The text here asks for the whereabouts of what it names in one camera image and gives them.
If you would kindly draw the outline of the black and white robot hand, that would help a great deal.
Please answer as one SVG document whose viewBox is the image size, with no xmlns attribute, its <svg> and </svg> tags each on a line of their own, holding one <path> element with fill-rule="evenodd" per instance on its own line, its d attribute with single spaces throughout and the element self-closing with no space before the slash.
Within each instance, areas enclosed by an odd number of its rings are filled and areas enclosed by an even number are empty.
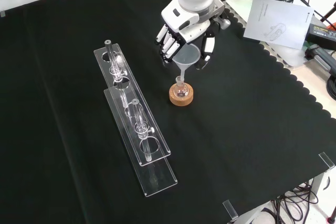
<svg viewBox="0 0 336 224">
<path fill-rule="evenodd" d="M 155 39 L 163 62 L 171 62 L 184 45 L 201 38 L 201 57 L 194 66 L 203 69 L 213 54 L 215 36 L 230 25 L 230 21 L 223 18 L 224 8 L 221 0 L 213 0 L 206 9 L 192 12 L 182 8 L 178 0 L 172 0 L 161 12 L 164 25 Z"/>
</svg>

